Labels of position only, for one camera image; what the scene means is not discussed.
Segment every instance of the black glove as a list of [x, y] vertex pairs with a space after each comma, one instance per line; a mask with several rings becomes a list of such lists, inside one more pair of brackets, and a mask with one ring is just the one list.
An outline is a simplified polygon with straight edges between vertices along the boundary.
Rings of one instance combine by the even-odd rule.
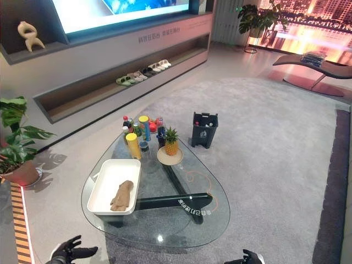
[[74, 238], [71, 238], [70, 240], [67, 240], [66, 242], [62, 243], [58, 249], [53, 253], [52, 255], [52, 260], [54, 259], [65, 259], [66, 262], [63, 264], [71, 264], [72, 260], [75, 259], [84, 259], [86, 257], [91, 257], [93, 256], [97, 250], [98, 247], [79, 247], [77, 249], [74, 249], [75, 246], [78, 246], [81, 244], [81, 241], [74, 242], [78, 239], [81, 238], [81, 235], [75, 236]]
[[263, 256], [260, 254], [256, 254], [252, 251], [249, 251], [247, 249], [243, 250], [244, 254], [247, 254], [248, 256], [244, 255], [243, 259], [241, 260], [233, 260], [233, 261], [228, 261], [225, 262], [224, 264], [265, 264]]

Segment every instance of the tv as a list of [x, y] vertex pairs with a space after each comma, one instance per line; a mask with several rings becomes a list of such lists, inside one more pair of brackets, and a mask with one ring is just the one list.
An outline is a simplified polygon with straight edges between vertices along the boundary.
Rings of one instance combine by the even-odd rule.
[[52, 0], [66, 34], [189, 10], [189, 0]]

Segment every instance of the wooden floor strip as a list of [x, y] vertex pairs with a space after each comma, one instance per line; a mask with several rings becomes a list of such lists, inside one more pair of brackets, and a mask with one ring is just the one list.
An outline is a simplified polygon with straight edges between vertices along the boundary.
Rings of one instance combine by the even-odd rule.
[[19, 203], [19, 202], [12, 202], [12, 206], [16, 206], [16, 207], [21, 207], [23, 208], [23, 204]]
[[22, 246], [29, 247], [28, 241], [23, 241], [23, 240], [19, 240], [19, 239], [16, 239], [16, 245], [22, 245]]
[[12, 210], [16, 213], [24, 214], [23, 208], [12, 207]]
[[24, 232], [25, 234], [27, 234], [27, 228], [25, 228], [25, 227], [21, 227], [21, 226], [19, 226], [19, 225], [15, 225], [15, 230], [16, 230], [16, 231], [22, 231], [22, 232]]
[[22, 201], [22, 192], [20, 186], [16, 183], [11, 183], [11, 200], [18, 263], [32, 264]]
[[21, 254], [17, 254], [18, 261], [27, 261], [32, 263], [31, 257], [23, 256]]
[[20, 252], [20, 253], [24, 253], [24, 254], [27, 254], [28, 256], [31, 256], [31, 252], [29, 251], [29, 249], [24, 249], [23, 247], [19, 247], [17, 246], [17, 252]]

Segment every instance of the sandal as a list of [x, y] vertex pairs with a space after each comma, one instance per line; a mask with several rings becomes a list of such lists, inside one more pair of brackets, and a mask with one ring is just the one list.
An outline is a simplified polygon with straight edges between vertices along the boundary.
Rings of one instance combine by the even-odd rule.
[[147, 68], [148, 72], [151, 73], [152, 75], [158, 74], [158, 71], [153, 70], [152, 68], [148, 67]]
[[157, 73], [161, 72], [161, 69], [159, 69], [158, 67], [156, 67], [156, 63], [151, 64], [151, 65], [149, 65], [148, 67], [149, 67], [149, 68], [152, 68], [152, 70], [153, 70], [154, 72], [157, 72]]
[[147, 78], [153, 76], [153, 74], [152, 74], [150, 71], [148, 71], [147, 68], [144, 68], [144, 69], [142, 69], [142, 70], [140, 70], [140, 71], [141, 71], [142, 74], [143, 74], [144, 76], [146, 76]]
[[157, 62], [155, 65], [160, 70], [165, 70], [166, 69], [165, 67], [161, 66], [161, 64], [159, 62]]
[[139, 78], [141, 78], [141, 79], [143, 79], [143, 80], [148, 79], [148, 77], [147, 77], [147, 76], [144, 76], [140, 71], [136, 71], [136, 72], [134, 72], [133, 74], [134, 74], [135, 77], [139, 77]]
[[129, 81], [127, 81], [127, 76], [122, 76], [121, 78], [116, 79], [115, 83], [119, 84], [119, 85], [124, 85], [124, 86], [130, 86], [131, 83]]
[[161, 60], [158, 62], [162, 67], [164, 67], [165, 69], [169, 68], [169, 66], [164, 62], [164, 60]]
[[137, 81], [135, 81], [135, 79], [131, 78], [130, 76], [125, 76], [126, 77], [126, 81], [130, 82], [131, 84], [135, 84]]
[[167, 65], [167, 67], [170, 67], [171, 63], [167, 59], [164, 59], [164, 65]]
[[134, 80], [135, 82], [137, 81], [140, 83], [141, 81], [144, 81], [142, 78], [135, 77], [133, 73], [127, 73], [127, 76], [131, 78], [131, 80]]

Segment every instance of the table top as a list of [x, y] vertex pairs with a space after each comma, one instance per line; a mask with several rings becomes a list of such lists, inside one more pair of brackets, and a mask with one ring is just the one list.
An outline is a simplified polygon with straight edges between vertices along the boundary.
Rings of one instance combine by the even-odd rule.
[[[123, 137], [119, 136], [97, 162], [83, 187], [81, 204], [85, 217], [94, 227], [129, 242], [190, 248], [214, 241], [226, 230], [230, 219], [229, 203], [222, 186], [181, 141], [179, 148], [183, 151], [183, 160], [173, 166], [162, 165], [156, 158], [156, 136], [151, 136], [149, 153], [140, 160], [137, 203], [139, 199], [180, 195], [169, 177], [170, 169], [187, 194], [206, 193], [212, 198], [211, 202], [202, 208], [190, 208], [190, 195], [187, 199], [177, 199], [177, 205], [170, 207], [142, 210], [136, 205], [135, 211], [127, 216], [97, 216], [91, 213], [87, 203], [102, 163], [111, 158], [131, 158]], [[195, 216], [201, 217], [201, 221], [195, 221]]]

